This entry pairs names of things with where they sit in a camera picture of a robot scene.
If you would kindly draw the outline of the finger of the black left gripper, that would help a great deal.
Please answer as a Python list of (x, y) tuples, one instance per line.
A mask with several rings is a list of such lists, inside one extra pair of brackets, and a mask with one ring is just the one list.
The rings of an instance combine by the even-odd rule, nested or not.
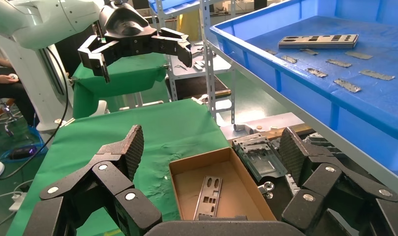
[(120, 42), (91, 35), (78, 49), (82, 65), (92, 70), (95, 76), (102, 76), (106, 83), (110, 83), (108, 66), (120, 58), (118, 48)]
[(157, 35), (151, 37), (154, 53), (177, 56), (186, 67), (192, 67), (192, 52), (189, 35), (169, 29), (161, 28)]

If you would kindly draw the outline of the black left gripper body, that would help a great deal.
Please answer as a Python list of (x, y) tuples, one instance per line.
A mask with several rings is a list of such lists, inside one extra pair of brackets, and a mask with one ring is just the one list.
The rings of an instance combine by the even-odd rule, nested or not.
[(112, 1), (100, 11), (99, 23), (106, 42), (117, 41), (119, 57), (130, 57), (153, 52), (152, 28), (130, 4)]

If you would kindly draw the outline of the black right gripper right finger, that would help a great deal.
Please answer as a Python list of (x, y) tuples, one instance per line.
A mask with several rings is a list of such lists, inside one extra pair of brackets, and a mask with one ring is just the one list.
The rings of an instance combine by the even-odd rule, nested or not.
[(290, 127), (283, 130), (278, 150), (298, 187), (283, 222), (309, 235), (331, 209), (361, 236), (398, 236), (393, 190), (347, 168), (326, 148), (303, 142)]

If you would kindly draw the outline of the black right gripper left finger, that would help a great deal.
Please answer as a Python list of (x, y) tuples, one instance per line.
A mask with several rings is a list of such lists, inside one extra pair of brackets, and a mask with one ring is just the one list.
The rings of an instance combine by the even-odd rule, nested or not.
[(162, 214), (133, 183), (143, 150), (140, 125), (123, 140), (103, 145), (88, 164), (40, 192), (24, 235), (74, 236), (101, 208), (126, 236), (145, 235)]

